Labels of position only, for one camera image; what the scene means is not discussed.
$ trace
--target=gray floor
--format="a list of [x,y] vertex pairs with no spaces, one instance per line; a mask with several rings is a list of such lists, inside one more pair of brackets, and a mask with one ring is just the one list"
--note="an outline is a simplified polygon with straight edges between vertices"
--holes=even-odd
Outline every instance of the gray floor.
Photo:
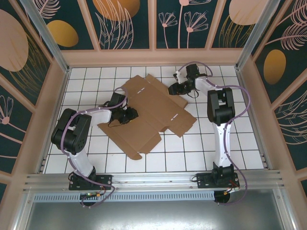
[[[241,192],[232,199],[239,199]],[[234,206],[213,201],[107,202],[93,209],[78,203],[36,203],[28,230],[280,230],[269,190],[250,190]]]

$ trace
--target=cardboard sheet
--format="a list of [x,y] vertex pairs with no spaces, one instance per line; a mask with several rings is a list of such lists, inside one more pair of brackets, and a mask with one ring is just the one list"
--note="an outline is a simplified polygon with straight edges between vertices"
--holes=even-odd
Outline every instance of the cardboard sheet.
[[98,127],[133,160],[141,159],[139,153],[149,153],[161,141],[159,132],[170,129],[181,137],[196,122],[184,110],[188,102],[178,95],[168,95],[167,87],[151,75],[146,79],[135,76],[123,87],[128,91],[129,106],[138,111],[139,117],[122,126],[115,126],[119,123],[114,121],[111,127]]

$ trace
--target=yellow oval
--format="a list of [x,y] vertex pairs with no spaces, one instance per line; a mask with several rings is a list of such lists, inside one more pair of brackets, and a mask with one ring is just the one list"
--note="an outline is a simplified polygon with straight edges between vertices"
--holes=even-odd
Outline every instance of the yellow oval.
[[102,16],[113,21],[123,21],[126,17],[120,17],[122,13],[120,13],[118,2],[123,11],[126,9],[129,12],[130,17],[136,15],[140,9],[140,0],[93,0],[96,9]]
[[264,79],[270,85],[276,84],[282,78],[286,68],[286,57],[278,49],[272,50],[264,61]]
[[47,27],[56,43],[60,46],[72,47],[75,46],[79,41],[77,32],[67,22],[54,20],[49,22]]
[[230,19],[238,25],[252,25],[258,21],[268,0],[231,0]]
[[28,60],[27,34],[9,13],[0,10],[0,66],[8,71],[20,71]]

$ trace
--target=white tile floor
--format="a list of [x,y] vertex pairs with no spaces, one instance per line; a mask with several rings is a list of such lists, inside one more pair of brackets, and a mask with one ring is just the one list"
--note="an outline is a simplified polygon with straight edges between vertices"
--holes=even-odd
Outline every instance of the white tile floor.
[[[83,110],[109,100],[112,91],[135,75],[152,74],[165,85],[175,83],[173,73],[180,67],[111,67],[74,68],[64,95],[59,116],[66,108]],[[218,85],[238,85],[233,66],[211,66]],[[236,114],[245,109],[240,90],[233,90]],[[188,102],[186,110],[198,121],[179,138],[171,131],[160,133],[162,141],[139,161],[129,159],[125,153],[97,126],[89,131],[86,150],[98,173],[181,172],[205,171],[213,167],[215,141],[212,124],[207,118],[207,97],[200,93],[196,99],[183,96]],[[263,169],[253,129],[245,113],[234,121],[231,128],[231,155],[240,169]],[[67,158],[56,146],[50,147],[44,173],[70,173]]]

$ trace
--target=flower illustration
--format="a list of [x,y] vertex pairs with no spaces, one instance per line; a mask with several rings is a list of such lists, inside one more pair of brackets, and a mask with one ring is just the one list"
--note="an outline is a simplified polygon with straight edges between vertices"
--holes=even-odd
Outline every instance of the flower illustration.
[[194,13],[191,18],[191,12],[184,14],[184,22],[186,24],[188,32],[187,48],[189,47],[189,35],[192,32],[202,31],[208,29],[208,24],[206,23],[206,12],[205,13]]
[[[7,100],[5,101],[5,98],[3,95],[0,96],[0,125],[10,125],[13,128],[22,131],[25,133],[24,130],[14,126],[13,124],[10,123],[10,117],[12,114],[13,110],[13,105],[14,105],[14,100],[11,97],[8,97]],[[5,135],[4,133],[0,133],[0,136],[7,138],[11,141],[14,141],[16,143],[22,144],[22,141],[17,140],[15,138],[12,138],[10,136]]]
[[211,2],[211,0],[179,0],[180,5],[188,6],[188,5],[200,5]]
[[178,21],[176,20],[176,17],[174,16],[174,12],[173,13],[166,13],[165,15],[164,15],[164,13],[159,13],[159,19],[160,19],[160,22],[163,26],[164,40],[165,40],[166,48],[168,49],[168,45],[167,45],[167,41],[166,41],[165,28],[169,27],[169,26],[177,25]]

